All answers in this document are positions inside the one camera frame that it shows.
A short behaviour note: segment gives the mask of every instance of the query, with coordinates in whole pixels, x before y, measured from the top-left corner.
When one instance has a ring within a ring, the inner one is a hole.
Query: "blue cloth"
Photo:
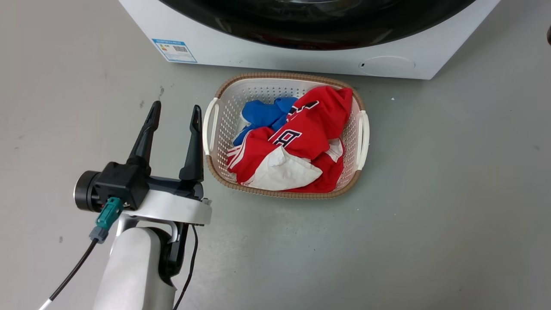
[[[241,130],[241,132],[237,135],[237,137],[235,138],[234,140],[234,146],[238,146],[238,145],[241,145],[243,144],[243,139],[245,138],[245,135],[253,130],[253,129],[257,129],[257,128],[260,128],[260,127],[263,127],[263,126],[256,126],[256,125],[253,125],[253,124],[250,124],[248,126],[245,126],[245,128],[243,128],[243,130]]]
[[[241,116],[250,125],[241,130],[234,140],[234,146],[241,145],[247,132],[260,127],[270,127],[278,131],[287,122],[287,113],[297,101],[294,97],[280,97],[274,104],[265,104],[260,100],[247,102],[241,111]]]
[[[272,126],[273,131],[278,131],[283,125],[287,124],[287,114],[291,111],[293,104],[298,99],[295,97],[281,97],[274,100],[274,104],[284,113]]]
[[[246,121],[258,127],[271,126],[281,117],[281,114],[277,105],[264,104],[260,100],[247,102],[241,111]]]

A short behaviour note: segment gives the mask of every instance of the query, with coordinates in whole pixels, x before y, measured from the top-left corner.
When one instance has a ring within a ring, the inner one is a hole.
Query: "gray floor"
[[[0,308],[35,309],[88,246],[80,174],[124,161],[160,98],[152,167],[177,177],[191,106],[253,70],[166,62],[116,1],[1,6]],[[371,121],[344,197],[253,196],[207,171],[212,224],[181,308],[551,308],[550,16],[502,0],[432,81],[337,76]],[[91,309],[111,242],[51,309]]]

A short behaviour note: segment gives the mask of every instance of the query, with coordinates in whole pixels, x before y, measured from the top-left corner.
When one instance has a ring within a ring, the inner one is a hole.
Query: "barcode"
[[[187,53],[187,49],[185,46],[176,46],[176,45],[173,45],[174,49],[177,51],[177,52],[184,52],[184,53]]]

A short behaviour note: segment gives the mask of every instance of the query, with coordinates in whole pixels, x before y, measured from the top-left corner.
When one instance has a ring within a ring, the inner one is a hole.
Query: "basket handle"
[[[357,170],[361,170],[364,167],[369,148],[369,118],[365,110],[360,111],[359,114],[358,153],[356,154]]]
[[[210,155],[212,150],[214,149],[214,133],[216,132],[216,123],[218,121],[218,111],[220,110],[220,106],[218,104],[218,101],[220,99],[214,97],[212,101],[209,103],[207,107],[207,111],[205,111],[205,120],[203,122],[203,150],[205,152],[205,155]],[[212,115],[212,110],[214,109],[214,118],[212,121],[212,128],[210,131],[210,142],[208,141],[208,124],[210,123],[210,117]]]

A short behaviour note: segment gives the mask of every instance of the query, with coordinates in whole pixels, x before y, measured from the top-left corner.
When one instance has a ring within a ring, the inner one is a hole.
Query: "laundry basket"
[[[250,188],[238,184],[235,174],[228,172],[228,149],[241,130],[240,113],[245,103],[260,100],[273,103],[279,97],[302,97],[318,86],[335,89],[349,85],[335,79],[308,74],[267,72],[241,74],[226,81],[216,92],[205,112],[203,122],[203,148],[207,165],[213,176],[225,186],[248,193],[296,199],[327,199],[346,193],[360,177],[369,146],[369,120],[364,103],[354,91],[350,119],[341,139],[344,143],[344,169],[337,187],[330,193],[289,193]]]

